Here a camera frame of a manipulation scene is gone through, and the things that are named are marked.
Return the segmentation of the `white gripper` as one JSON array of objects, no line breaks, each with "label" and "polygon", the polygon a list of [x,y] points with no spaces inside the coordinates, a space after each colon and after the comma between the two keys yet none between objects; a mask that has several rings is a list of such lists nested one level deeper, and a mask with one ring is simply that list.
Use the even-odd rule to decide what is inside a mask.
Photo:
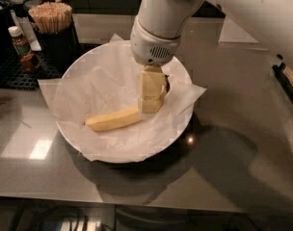
[{"label": "white gripper", "polygon": [[137,63],[148,65],[140,74],[138,101],[142,114],[155,114],[162,107],[166,78],[162,68],[156,66],[169,63],[179,43],[180,38],[158,38],[149,33],[135,18],[130,35],[132,54]]}]

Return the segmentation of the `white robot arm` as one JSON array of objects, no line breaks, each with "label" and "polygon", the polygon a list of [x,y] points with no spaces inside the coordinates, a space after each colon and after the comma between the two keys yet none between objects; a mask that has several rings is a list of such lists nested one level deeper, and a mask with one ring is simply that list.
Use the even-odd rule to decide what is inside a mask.
[{"label": "white robot arm", "polygon": [[170,62],[187,20],[207,2],[271,50],[281,64],[277,79],[293,102],[292,85],[283,70],[293,67],[293,0],[142,0],[130,35],[137,63]]}]

